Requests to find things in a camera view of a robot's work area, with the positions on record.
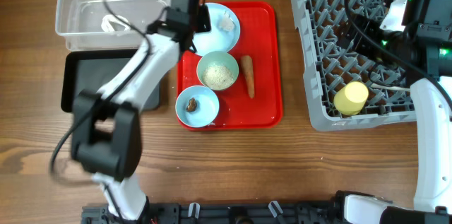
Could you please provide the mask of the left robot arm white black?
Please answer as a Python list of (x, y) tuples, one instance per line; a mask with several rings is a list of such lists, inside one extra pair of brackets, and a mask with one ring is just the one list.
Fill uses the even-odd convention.
[(140, 115), (162, 77), (185, 51), (194, 33), (211, 29), (205, 4), (166, 7), (151, 23), (142, 45), (124, 68), (96, 92), (73, 102), (71, 158), (101, 185), (108, 218), (118, 223), (149, 222), (149, 200), (135, 175), (143, 150)]

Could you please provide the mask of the white rice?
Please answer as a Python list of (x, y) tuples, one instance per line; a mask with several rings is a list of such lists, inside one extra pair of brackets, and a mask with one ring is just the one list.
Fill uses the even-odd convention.
[(210, 65), (202, 74), (202, 82), (212, 90), (224, 90), (234, 83), (232, 72), (224, 65)]

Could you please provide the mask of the yellow cup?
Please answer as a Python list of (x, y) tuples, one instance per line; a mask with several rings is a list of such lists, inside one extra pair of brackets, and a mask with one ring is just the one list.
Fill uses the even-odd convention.
[(368, 97), (369, 90), (365, 84), (353, 81), (335, 94), (333, 104), (341, 114), (352, 116), (361, 112)]

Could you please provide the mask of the white plastic spoon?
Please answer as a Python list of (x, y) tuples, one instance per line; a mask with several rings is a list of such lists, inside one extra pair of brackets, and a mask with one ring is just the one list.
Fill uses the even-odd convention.
[(372, 88), (378, 88), (378, 89), (384, 89), (384, 90), (392, 90), (392, 91), (404, 91), (404, 92), (410, 92), (409, 88), (402, 88), (399, 86), (383, 86), (376, 83), (371, 84)]

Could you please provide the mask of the white tissue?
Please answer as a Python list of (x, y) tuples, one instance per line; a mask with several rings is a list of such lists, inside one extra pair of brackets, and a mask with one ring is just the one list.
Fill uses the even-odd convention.
[(222, 18), (219, 22), (219, 28), (227, 32), (231, 32), (235, 29), (235, 24), (234, 21), (230, 18), (230, 14), (225, 13), (224, 15), (222, 15)]

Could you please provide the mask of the green bowl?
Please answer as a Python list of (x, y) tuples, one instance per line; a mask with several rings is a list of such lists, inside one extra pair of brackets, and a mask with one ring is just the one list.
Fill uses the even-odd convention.
[(202, 56), (196, 67), (199, 81), (211, 90), (230, 88), (239, 75), (237, 60), (227, 52), (215, 51)]

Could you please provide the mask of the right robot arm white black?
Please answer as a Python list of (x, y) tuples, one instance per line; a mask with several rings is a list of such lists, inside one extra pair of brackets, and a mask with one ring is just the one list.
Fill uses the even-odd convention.
[(373, 196), (349, 194), (343, 201), (343, 218), (350, 223), (451, 222), (451, 42), (426, 30), (416, 33), (419, 59), (403, 58), (374, 41), (365, 28), (349, 17), (350, 25), (388, 58), (421, 75), (410, 86), (417, 118), (418, 178), (414, 208), (406, 209)]

